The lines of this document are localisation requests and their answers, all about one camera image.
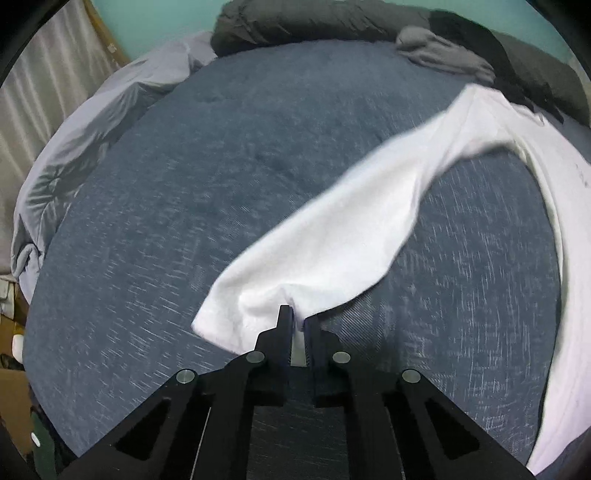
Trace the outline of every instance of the screw head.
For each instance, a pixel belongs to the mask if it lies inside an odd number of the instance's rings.
[[[333,362],[336,364],[348,364],[351,356],[347,352],[335,352],[333,354]]]
[[[39,448],[41,446],[41,442],[37,438],[37,435],[35,435],[35,432],[31,432],[31,440],[33,441],[33,443],[35,444],[35,446],[37,448]]]
[[[178,383],[191,383],[195,379],[195,373],[190,370],[181,370],[177,373]]]
[[[265,354],[259,350],[253,350],[246,354],[246,361],[250,364],[260,364],[265,359]]]
[[[402,379],[406,383],[418,383],[421,380],[421,374],[413,369],[408,369],[402,372]]]

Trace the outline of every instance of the white curtain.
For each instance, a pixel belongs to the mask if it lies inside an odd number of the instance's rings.
[[[35,34],[0,87],[0,276],[10,273],[18,191],[61,123],[115,70],[82,0]]]

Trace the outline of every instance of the cardboard box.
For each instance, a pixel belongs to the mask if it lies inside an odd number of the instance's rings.
[[[0,353],[12,356],[12,336],[14,335],[14,322],[4,315],[0,315]]]
[[[31,400],[25,372],[0,368],[0,417],[24,456],[33,449]]]

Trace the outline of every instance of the metal pin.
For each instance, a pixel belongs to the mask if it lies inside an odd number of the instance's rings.
[[[259,350],[253,350],[246,354],[246,361],[250,364],[260,364],[265,359],[265,354]]]
[[[406,383],[418,383],[419,380],[421,380],[421,374],[416,370],[405,370],[404,372],[402,372],[402,379]]]
[[[347,352],[336,352],[333,354],[333,362],[336,364],[348,364],[351,356]]]
[[[190,370],[181,370],[177,373],[178,383],[191,383],[195,379],[195,373]]]

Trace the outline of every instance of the blue fabric surface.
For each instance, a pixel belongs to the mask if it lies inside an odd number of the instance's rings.
[[[82,188],[31,305],[27,374],[68,445],[84,452],[179,368],[231,359],[190,329],[215,278],[467,81],[391,44],[322,41],[216,60],[151,108]],[[379,368],[424,372],[525,462],[559,297],[539,188],[499,150],[437,180],[389,274],[323,319]],[[339,413],[290,409],[257,412],[250,478],[346,478]]]

